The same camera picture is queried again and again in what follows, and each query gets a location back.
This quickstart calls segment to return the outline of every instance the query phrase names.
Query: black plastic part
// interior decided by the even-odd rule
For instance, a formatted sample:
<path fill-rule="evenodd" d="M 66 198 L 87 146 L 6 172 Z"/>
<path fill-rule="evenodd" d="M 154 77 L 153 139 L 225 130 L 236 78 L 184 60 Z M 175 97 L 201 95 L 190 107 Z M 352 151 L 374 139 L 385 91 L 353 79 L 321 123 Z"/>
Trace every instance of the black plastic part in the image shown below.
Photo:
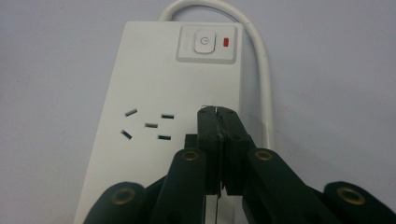
<path fill-rule="evenodd" d="M 247 175 L 274 223 L 341 223 L 274 152 L 250 150 Z"/>
<path fill-rule="evenodd" d="M 220 195 L 221 153 L 224 136 L 214 106 L 207 106 L 198 111 L 198 148 L 207 157 L 206 194 Z"/>
<path fill-rule="evenodd" d="M 197 134 L 186 134 L 186 138 L 184 139 L 184 148 L 198 148 L 197 139 Z"/>
<path fill-rule="evenodd" d="M 150 224 L 205 222 L 205 163 L 206 155 L 198 149 L 175 155 Z"/>
<path fill-rule="evenodd" d="M 242 195 L 246 182 L 244 164 L 250 150 L 251 139 L 233 110 L 218 107 L 217 116 L 226 138 L 222 152 L 221 181 L 228 195 Z"/>
<path fill-rule="evenodd" d="M 323 192 L 328 207 L 345 223 L 396 223 L 395 214 L 366 190 L 347 182 L 328 184 Z"/>
<path fill-rule="evenodd" d="M 243 197 L 242 206 L 249 224 L 272 223 L 271 217 L 262 203 Z"/>
<path fill-rule="evenodd" d="M 145 189 L 136 183 L 116 184 L 102 194 L 84 224 L 144 223 L 140 211 L 145 196 Z"/>
<path fill-rule="evenodd" d="M 150 186 L 146 187 L 146 200 L 143 203 L 142 209 L 140 209 L 140 220 L 141 223 L 149 223 L 154 206 L 157 203 L 158 196 L 160 195 L 161 189 L 163 188 L 163 183 L 165 182 L 166 176 L 155 181 Z"/>

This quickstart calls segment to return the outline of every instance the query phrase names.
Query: power symbol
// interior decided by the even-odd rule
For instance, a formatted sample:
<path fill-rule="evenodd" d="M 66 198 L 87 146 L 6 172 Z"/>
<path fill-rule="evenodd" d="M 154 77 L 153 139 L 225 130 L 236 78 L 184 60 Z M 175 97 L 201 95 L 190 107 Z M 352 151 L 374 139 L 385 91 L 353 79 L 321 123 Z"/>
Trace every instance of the power symbol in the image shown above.
<path fill-rule="evenodd" d="M 209 38 L 207 37 L 202 37 L 201 38 L 201 44 L 207 45 L 210 42 Z"/>

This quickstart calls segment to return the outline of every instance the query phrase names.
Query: power strip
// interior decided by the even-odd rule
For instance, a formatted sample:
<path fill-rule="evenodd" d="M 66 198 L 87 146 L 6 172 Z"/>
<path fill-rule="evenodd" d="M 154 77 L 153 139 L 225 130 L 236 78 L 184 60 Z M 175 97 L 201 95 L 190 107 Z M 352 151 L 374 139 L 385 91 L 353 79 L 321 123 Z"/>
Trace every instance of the power strip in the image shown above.
<path fill-rule="evenodd" d="M 185 134 L 197 133 L 200 108 L 240 111 L 242 36 L 239 23 L 126 23 L 75 224 L 110 186 L 166 175 Z"/>

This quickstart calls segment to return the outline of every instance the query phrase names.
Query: screw hole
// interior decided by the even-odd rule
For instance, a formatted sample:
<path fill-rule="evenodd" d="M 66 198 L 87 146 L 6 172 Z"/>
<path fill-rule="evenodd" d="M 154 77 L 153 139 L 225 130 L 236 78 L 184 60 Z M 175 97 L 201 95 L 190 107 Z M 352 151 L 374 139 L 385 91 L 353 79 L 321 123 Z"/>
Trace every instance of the screw hole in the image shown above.
<path fill-rule="evenodd" d="M 349 187 L 341 187 L 337 189 L 337 194 L 347 203 L 352 203 L 356 205 L 362 205 L 366 203 L 363 195 L 361 195 L 356 190 Z"/>
<path fill-rule="evenodd" d="M 273 155 L 267 151 L 257 151 L 254 155 L 261 161 L 270 161 L 273 158 Z"/>
<path fill-rule="evenodd" d="M 185 161 L 196 161 L 198 160 L 199 155 L 194 151 L 187 151 L 181 155 L 181 158 L 183 158 Z"/>
<path fill-rule="evenodd" d="M 111 202 L 114 204 L 126 204 L 134 199 L 135 192 L 131 188 L 119 189 L 111 196 Z"/>

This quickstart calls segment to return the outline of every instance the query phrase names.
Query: red indicator light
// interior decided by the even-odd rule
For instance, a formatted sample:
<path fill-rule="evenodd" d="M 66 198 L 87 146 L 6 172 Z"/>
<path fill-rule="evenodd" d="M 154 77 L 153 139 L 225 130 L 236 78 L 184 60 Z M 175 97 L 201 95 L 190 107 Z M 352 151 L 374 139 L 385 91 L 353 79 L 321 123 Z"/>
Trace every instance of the red indicator light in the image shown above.
<path fill-rule="evenodd" d="M 223 46 L 224 46 L 224 47 L 228 47 L 229 41 L 230 41 L 230 40 L 229 40 L 228 38 L 224 38 Z"/>

